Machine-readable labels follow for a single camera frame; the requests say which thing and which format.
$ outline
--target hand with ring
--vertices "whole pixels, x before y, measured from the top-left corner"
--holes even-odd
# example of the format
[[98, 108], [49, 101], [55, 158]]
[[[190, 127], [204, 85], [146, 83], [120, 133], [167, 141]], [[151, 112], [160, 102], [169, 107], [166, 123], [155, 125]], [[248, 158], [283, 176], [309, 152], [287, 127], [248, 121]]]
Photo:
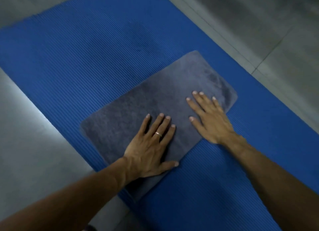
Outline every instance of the hand with ring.
[[176, 129], [175, 125], [172, 124], [164, 135], [170, 124], [170, 116], [164, 118], [163, 113], [158, 115], [149, 131], [145, 133], [149, 120], [150, 115], [148, 114], [124, 153], [124, 158], [128, 159], [130, 168], [133, 169], [134, 173], [137, 173], [136, 178], [159, 175], [178, 166], [177, 161], [163, 163], [160, 161]]

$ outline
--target person's left arm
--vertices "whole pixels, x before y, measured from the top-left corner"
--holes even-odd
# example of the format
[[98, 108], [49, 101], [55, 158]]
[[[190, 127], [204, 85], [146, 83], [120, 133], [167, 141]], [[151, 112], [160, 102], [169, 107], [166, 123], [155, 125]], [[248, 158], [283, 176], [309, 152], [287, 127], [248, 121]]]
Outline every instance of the person's left arm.
[[0, 222], [0, 230], [81, 231], [94, 215], [125, 185], [139, 177], [161, 174], [178, 165], [176, 161], [160, 162], [175, 126], [167, 129], [170, 118], [160, 114], [145, 133], [147, 115], [138, 134], [122, 158], [93, 175], [26, 207]]

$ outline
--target ring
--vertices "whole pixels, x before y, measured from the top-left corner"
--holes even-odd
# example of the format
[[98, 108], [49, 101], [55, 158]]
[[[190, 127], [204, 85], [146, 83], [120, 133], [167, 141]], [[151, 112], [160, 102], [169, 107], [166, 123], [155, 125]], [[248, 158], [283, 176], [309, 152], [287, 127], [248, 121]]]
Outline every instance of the ring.
[[161, 137], [162, 137], [162, 135], [161, 135], [159, 132], [155, 132], [155, 134], [158, 134], [159, 136], [161, 136]]

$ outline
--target ribbed mat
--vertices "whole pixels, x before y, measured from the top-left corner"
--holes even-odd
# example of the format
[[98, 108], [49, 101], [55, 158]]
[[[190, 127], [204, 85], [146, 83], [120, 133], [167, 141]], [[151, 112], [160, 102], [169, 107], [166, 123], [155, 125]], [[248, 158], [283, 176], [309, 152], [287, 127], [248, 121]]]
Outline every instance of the ribbed mat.
[[[319, 136], [168, 0], [70, 0], [0, 30], [0, 67], [95, 170], [105, 164], [80, 122], [193, 50], [237, 91], [235, 130], [319, 193]], [[154, 230], [279, 230], [205, 140], [138, 203], [120, 196]]]

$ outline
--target gray floor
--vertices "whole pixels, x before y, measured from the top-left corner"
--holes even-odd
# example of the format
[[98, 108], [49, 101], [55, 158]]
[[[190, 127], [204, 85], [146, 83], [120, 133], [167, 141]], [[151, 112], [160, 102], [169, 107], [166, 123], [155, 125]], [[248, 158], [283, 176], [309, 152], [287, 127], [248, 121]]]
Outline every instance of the gray floor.
[[[62, 1], [0, 0], [0, 27]], [[319, 0], [170, 1], [319, 133]], [[2, 219], [92, 169], [1, 69], [0, 103]], [[142, 229], [117, 197], [92, 223]]]

